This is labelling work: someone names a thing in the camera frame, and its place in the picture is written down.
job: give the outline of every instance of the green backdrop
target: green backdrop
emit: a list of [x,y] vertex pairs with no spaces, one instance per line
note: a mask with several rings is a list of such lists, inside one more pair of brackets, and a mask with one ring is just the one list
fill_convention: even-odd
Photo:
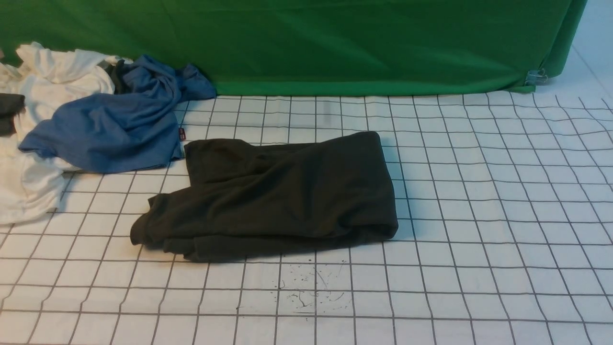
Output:
[[587,0],[0,0],[0,47],[194,63],[226,95],[425,95],[561,73]]

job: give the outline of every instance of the white floor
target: white floor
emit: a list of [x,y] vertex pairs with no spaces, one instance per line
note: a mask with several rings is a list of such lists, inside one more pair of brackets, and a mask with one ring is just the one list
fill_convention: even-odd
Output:
[[612,18],[613,1],[589,0],[563,74],[537,92],[613,97]]
[[67,174],[56,212],[0,227],[0,343],[610,345],[613,44],[590,30],[612,9],[590,0],[564,74],[534,95],[181,104],[188,140],[378,131],[398,235],[193,264],[128,238],[148,197],[188,186],[184,161]]

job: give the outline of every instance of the black clothing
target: black clothing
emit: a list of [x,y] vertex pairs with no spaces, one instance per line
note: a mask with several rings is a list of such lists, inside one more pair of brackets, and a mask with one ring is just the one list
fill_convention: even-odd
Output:
[[12,93],[0,93],[0,136],[10,135],[15,132],[13,116],[17,115],[25,107],[26,97]]
[[103,67],[104,71],[109,75],[113,84],[115,84],[115,92],[114,95],[123,95],[124,93],[128,93],[130,90],[126,86],[126,83],[123,82],[123,75],[126,73],[123,70],[123,65],[125,61],[119,60],[116,65],[108,64]]
[[133,244],[201,262],[355,246],[398,229],[375,132],[262,147],[212,139],[185,151],[191,186],[152,197]]

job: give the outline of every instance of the pile of clothes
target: pile of clothes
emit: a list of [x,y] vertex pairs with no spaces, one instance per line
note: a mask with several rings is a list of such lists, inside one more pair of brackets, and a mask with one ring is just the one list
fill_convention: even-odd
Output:
[[216,96],[193,65],[22,45],[0,64],[0,224],[57,207],[63,171],[121,173],[182,158],[179,102]]
[[[173,108],[216,96],[193,65],[143,55],[22,45],[0,64],[0,224],[58,206],[63,171],[121,173],[183,158]],[[134,245],[195,262],[382,241],[398,229],[394,188],[375,132],[319,144],[186,145],[191,186],[149,200]]]

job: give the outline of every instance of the fabric fold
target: fabric fold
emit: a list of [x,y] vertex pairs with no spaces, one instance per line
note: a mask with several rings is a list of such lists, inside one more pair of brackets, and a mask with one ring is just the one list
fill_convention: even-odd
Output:
[[98,64],[118,59],[86,50],[54,52],[36,42],[21,45],[17,55],[20,67],[0,64],[0,92],[24,96],[23,110],[12,119],[15,133],[0,138],[0,224],[36,219],[58,207],[62,172],[76,168],[58,158],[23,153],[18,145],[62,104],[113,93],[113,82]]
[[213,85],[193,65],[174,70],[147,55],[116,72],[128,92],[62,105],[28,133],[20,150],[96,173],[159,168],[183,158],[173,108],[215,97]]

